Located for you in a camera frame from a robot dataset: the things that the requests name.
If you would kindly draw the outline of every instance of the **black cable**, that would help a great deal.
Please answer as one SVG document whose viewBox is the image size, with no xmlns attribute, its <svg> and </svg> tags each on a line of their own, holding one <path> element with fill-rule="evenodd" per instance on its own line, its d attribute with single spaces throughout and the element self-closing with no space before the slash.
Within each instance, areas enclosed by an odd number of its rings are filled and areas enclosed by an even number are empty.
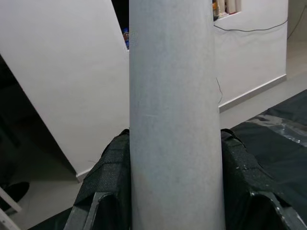
<svg viewBox="0 0 307 230">
<path fill-rule="evenodd" d="M 220 93 L 221 93 L 221 98 L 220 98 L 220 101 L 219 103 L 221 103 L 222 99 L 223 99 L 223 92 L 222 92 L 222 89 L 221 89 L 221 85 L 219 83 L 219 80 L 216 78 L 216 82 L 217 82 L 217 85 L 219 86 L 219 90 L 220 90 Z"/>
<path fill-rule="evenodd" d="M 299 20 L 298 20 L 297 24 L 295 25 L 295 27 L 294 27 L 293 31 L 290 33 L 290 35 L 287 37 L 287 40 L 291 37 L 291 35 L 294 33 L 294 31 L 298 27 L 299 23 L 301 22 L 306 8 L 307 8 L 307 6 L 304 7 L 304 9 L 303 9 L 303 11 L 301 13 L 301 16 L 299 17 Z"/>
<path fill-rule="evenodd" d="M 224 31 L 239 31 L 239 32 L 249 33 L 249 32 L 254 32 L 254 31 L 267 31 L 267 30 L 271 30 L 271 29 L 274 29 L 276 27 L 282 26 L 282 25 L 286 24 L 287 22 L 288 22 L 288 19 L 285 22 L 283 22 L 283 23 L 281 23 L 279 25 L 276 25 L 276 26 L 273 26 L 273 27 L 270 27 L 270 28 L 267 28 L 267 29 L 255 29 L 255 30 L 224 29 L 224 28 L 219 27 L 217 25 L 214 25 L 214 26 L 216 28 L 219 28 L 219 29 L 224 30 Z"/>
</svg>

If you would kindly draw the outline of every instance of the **white floor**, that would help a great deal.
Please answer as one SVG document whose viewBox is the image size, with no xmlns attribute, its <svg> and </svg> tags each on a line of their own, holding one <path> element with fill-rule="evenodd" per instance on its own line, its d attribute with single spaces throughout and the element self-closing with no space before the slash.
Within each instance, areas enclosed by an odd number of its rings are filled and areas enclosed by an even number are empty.
<svg viewBox="0 0 307 230">
<path fill-rule="evenodd" d="M 221 128 L 231 128 L 307 89 L 307 43 L 288 44 L 287 77 L 288 81 L 221 113 Z M 25 158 L 14 180 L 30 181 L 29 192 L 20 201 L 22 212 L 11 215 L 22 230 L 70 208 L 81 186 L 56 158 L 39 151 Z"/>
</svg>

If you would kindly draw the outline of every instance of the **white cylindrical pillar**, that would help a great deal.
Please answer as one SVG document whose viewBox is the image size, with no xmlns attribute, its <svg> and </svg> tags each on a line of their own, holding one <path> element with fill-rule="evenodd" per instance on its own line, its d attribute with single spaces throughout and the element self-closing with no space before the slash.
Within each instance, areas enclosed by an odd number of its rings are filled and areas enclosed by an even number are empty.
<svg viewBox="0 0 307 230">
<path fill-rule="evenodd" d="M 211 0 L 130 0 L 133 230 L 223 230 Z"/>
</svg>

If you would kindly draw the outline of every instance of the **white wall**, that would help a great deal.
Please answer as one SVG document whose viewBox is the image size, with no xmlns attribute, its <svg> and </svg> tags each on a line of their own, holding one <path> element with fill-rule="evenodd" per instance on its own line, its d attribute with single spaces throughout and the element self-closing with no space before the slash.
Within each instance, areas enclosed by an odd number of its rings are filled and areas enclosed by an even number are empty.
<svg viewBox="0 0 307 230">
<path fill-rule="evenodd" d="M 242 0 L 242 12 L 216 21 L 225 29 L 262 29 L 287 19 L 287 0 Z M 287 25 L 264 32 L 225 32 L 215 28 L 221 104 L 286 73 Z"/>
<path fill-rule="evenodd" d="M 129 123 L 111 0 L 0 0 L 0 53 L 77 173 Z"/>
</svg>

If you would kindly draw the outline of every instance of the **bottle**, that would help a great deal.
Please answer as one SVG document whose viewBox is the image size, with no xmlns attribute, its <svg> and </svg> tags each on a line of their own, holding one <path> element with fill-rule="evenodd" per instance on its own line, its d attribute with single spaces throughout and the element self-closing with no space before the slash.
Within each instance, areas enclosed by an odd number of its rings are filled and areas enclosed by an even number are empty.
<svg viewBox="0 0 307 230">
<path fill-rule="evenodd" d="M 219 17 L 219 11 L 216 0 L 212 0 L 212 8 L 213 8 L 213 21 L 216 21 Z"/>
<path fill-rule="evenodd" d="M 128 28 L 123 29 L 123 36 L 124 36 L 124 40 L 125 40 L 127 49 L 129 49 L 129 29 Z"/>
</svg>

